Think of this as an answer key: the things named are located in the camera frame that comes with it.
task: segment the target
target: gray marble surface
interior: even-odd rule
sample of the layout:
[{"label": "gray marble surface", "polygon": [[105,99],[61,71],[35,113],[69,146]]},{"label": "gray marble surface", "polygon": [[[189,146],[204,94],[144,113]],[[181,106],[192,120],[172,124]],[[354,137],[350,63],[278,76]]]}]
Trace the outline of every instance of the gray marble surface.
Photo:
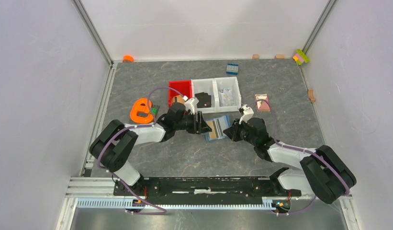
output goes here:
[{"label": "gray marble surface", "polygon": [[[252,103],[255,94],[269,95],[277,117],[278,139],[303,147],[316,148],[323,144],[302,73],[291,59],[120,63],[103,126],[113,119],[131,123],[129,114],[134,102],[147,97],[154,88],[168,86],[168,81],[227,77],[227,63],[239,64],[237,79],[242,103]],[[156,91],[151,101],[160,106],[158,115],[166,113],[168,91]],[[229,114],[231,121],[240,117],[238,112],[206,114],[204,117],[224,114]],[[254,116],[263,118],[268,132],[273,135],[270,113],[256,112]],[[173,138],[163,143],[135,146],[129,161],[144,176],[258,176],[271,175],[284,166],[261,160],[246,142],[231,142],[228,138],[206,142],[205,136],[191,135],[186,131],[177,131]],[[95,165],[91,176],[110,174]]]}]

